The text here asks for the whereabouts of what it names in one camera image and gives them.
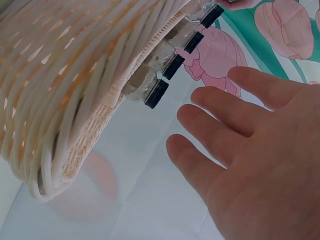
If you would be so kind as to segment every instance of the plastic bottle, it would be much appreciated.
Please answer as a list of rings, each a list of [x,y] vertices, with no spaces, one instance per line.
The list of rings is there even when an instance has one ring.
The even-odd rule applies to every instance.
[[[186,18],[209,28],[225,10],[215,0],[191,0],[183,9]]]
[[[203,38],[204,35],[199,31],[196,31],[196,26],[184,18],[165,36],[164,39],[176,49],[183,48],[186,52],[191,54]]]
[[[171,80],[185,59],[176,53],[175,47],[163,39],[144,60],[145,64],[152,67],[156,73]]]
[[[132,102],[144,102],[154,109],[166,93],[169,84],[157,78],[156,71],[145,63],[135,71],[121,93]]]

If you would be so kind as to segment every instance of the finger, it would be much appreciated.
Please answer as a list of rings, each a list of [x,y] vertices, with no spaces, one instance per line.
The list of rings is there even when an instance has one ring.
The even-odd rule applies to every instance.
[[[229,11],[248,9],[251,7],[250,5],[246,4],[244,1],[239,1],[239,0],[236,0],[233,2],[229,2],[228,0],[217,0],[217,2],[223,5]]]
[[[191,100],[245,137],[251,137],[262,120],[270,114],[264,108],[245,102],[216,87],[196,89],[191,95]]]
[[[247,138],[232,131],[196,106],[181,107],[177,117],[182,126],[226,167],[230,166],[237,152],[247,141]]]
[[[225,169],[204,156],[189,140],[181,135],[177,134],[169,137],[166,148],[173,164],[206,201],[211,185]]]
[[[229,71],[228,77],[272,110],[283,108],[307,86],[250,67],[234,67]]]

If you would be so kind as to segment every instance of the wicker basket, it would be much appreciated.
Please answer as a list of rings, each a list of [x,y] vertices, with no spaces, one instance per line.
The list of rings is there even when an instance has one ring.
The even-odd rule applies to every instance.
[[[0,153],[35,199],[72,183],[187,2],[15,0],[0,15]]]

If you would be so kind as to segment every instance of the pink tulip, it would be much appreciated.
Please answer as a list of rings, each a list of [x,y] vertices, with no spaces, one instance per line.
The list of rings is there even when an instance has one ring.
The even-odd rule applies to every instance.
[[[308,59],[314,37],[307,11],[295,0],[265,2],[255,11],[255,23],[273,49],[290,59]]]
[[[206,86],[214,86],[240,97],[240,87],[228,78],[231,68],[247,66],[240,46],[230,35],[216,27],[206,29],[199,25],[197,30],[202,32],[204,39],[192,54],[177,49],[185,58],[185,70],[194,80],[201,79]]]

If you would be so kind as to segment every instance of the black bottle cap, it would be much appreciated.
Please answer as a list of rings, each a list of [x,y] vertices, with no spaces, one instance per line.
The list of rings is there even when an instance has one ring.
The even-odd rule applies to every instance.
[[[145,105],[151,109],[154,109],[160,102],[163,95],[166,93],[168,87],[169,84],[167,82],[160,80],[148,100],[145,102]]]
[[[207,29],[209,28],[223,13],[225,10],[220,5],[215,6],[207,16],[201,21],[201,24]]]
[[[188,54],[192,54],[192,52],[196,49],[196,47],[198,46],[198,44],[201,42],[201,40],[204,37],[205,36],[203,34],[201,34],[200,32],[197,31],[196,34],[187,43],[187,45],[185,46],[184,50]]]
[[[163,76],[171,80],[181,65],[185,62],[185,59],[179,54],[174,57],[174,59],[169,63],[169,65],[165,68],[163,72]]]

